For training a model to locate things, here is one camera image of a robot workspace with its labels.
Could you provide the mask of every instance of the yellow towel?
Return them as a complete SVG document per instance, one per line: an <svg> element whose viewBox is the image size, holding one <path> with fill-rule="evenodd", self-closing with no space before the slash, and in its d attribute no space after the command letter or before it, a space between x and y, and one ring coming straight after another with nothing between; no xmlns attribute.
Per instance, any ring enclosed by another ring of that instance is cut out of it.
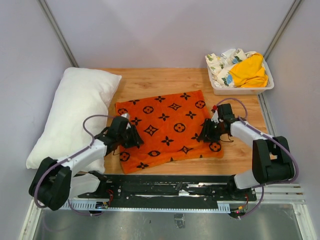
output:
<svg viewBox="0 0 320 240"><path fill-rule="evenodd" d="M241 88L264 88L268 82L268 76L262 67L264 57L255 53L251 57L237 63L229 73L234 85Z"/></svg>

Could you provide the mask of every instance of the white wall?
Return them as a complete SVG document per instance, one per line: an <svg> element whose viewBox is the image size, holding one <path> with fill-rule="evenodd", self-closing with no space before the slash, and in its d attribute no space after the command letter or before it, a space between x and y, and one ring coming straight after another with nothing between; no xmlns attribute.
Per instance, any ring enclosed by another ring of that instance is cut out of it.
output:
<svg viewBox="0 0 320 240"><path fill-rule="evenodd" d="M266 98L279 134L296 156L298 182L320 236L320 1L306 0L268 59L274 90Z"/></svg>
<svg viewBox="0 0 320 240"><path fill-rule="evenodd" d="M205 67L264 53L293 0L47 0L81 67Z"/></svg>
<svg viewBox="0 0 320 240"><path fill-rule="evenodd" d="M26 159L70 67L36 0L0 1L0 239L14 240L35 171Z"/></svg>

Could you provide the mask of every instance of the laundry basket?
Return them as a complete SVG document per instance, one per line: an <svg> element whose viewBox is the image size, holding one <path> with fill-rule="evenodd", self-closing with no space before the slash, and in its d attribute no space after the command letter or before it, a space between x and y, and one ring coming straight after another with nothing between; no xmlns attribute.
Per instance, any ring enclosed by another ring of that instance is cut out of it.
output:
<svg viewBox="0 0 320 240"><path fill-rule="evenodd" d="M210 68L209 66L207 66L209 79L211 82L211 86L213 87L214 94L215 95L258 95L260 93L263 93L265 90L273 89L275 86L274 79L271 75L267 62L264 59L263 59L263 64L265 67L265 72L268 76L268 82L265 87L216 87L214 84L215 80L213 79Z"/></svg>

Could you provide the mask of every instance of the white pillow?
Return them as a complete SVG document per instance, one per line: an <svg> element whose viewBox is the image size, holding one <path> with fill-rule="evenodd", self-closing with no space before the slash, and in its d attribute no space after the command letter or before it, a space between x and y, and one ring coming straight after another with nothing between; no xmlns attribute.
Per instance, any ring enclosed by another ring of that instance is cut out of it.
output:
<svg viewBox="0 0 320 240"><path fill-rule="evenodd" d="M83 121L96 114L107 115L110 102L121 76L86 68L70 67L64 71L57 88L43 134L26 160L28 169L37 169L43 159L57 159L72 154L91 142L83 129ZM93 117L86 128L93 134L106 126L106 117ZM98 159L83 169L84 172L103 173L104 159Z"/></svg>

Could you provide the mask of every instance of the wood grain surface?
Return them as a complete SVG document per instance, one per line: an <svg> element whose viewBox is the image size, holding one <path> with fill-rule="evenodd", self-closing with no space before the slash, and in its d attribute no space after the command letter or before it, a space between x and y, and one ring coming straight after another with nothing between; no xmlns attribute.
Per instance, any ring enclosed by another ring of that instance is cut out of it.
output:
<svg viewBox="0 0 320 240"><path fill-rule="evenodd" d="M122 80L112 99L109 114L115 115L115 103L134 99L154 97L202 90L207 108L226 97L240 99L248 109L247 120L251 125L266 132L266 125L256 95L214 95L208 70L206 68L103 68L113 74L122 75ZM242 106L235 101L232 104L236 116L244 116ZM232 175L251 168L252 149L235 137L234 142L222 142L223 158L196 158L168 162L147 168L134 174L170 174L170 175ZM122 174L119 155L109 154L104 158L105 173Z"/></svg>

